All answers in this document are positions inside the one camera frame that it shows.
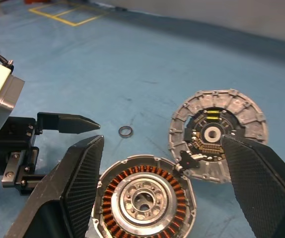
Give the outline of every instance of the blue floor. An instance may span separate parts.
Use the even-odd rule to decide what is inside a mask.
[[[26,81],[12,115],[79,114],[102,126],[81,135],[39,136],[38,172],[50,171],[69,146],[94,134],[106,140],[101,171],[134,154],[171,159],[172,113],[198,90],[229,88],[264,111],[269,145],[285,160],[285,43],[127,12],[72,27],[28,11],[36,6],[21,0],[2,4],[0,53],[14,60],[14,74]],[[135,133],[121,139],[118,128],[127,124]],[[230,184],[193,181],[193,186],[198,211],[189,237],[254,237]],[[26,199],[3,189],[0,178],[0,238]],[[88,237],[98,235],[90,230]]]

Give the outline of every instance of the metal hub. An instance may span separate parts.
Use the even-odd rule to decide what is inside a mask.
[[[197,168],[190,169],[196,179],[231,182],[221,146],[223,134],[246,137],[266,144],[266,119],[260,108],[237,90],[199,91],[174,113],[169,130],[169,150],[176,162],[180,151],[192,157],[203,155]]]
[[[133,156],[100,178],[92,217],[102,238],[184,238],[196,215],[190,180],[174,164]]]

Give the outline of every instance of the metal ring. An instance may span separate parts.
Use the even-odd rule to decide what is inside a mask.
[[[125,130],[125,129],[128,129],[129,130],[129,133],[128,134],[122,134],[122,131]],[[118,130],[118,134],[122,137],[122,138],[128,138],[128,137],[131,137],[133,135],[133,129],[129,126],[129,125],[125,125],[125,126],[122,126],[121,128],[119,128]]]

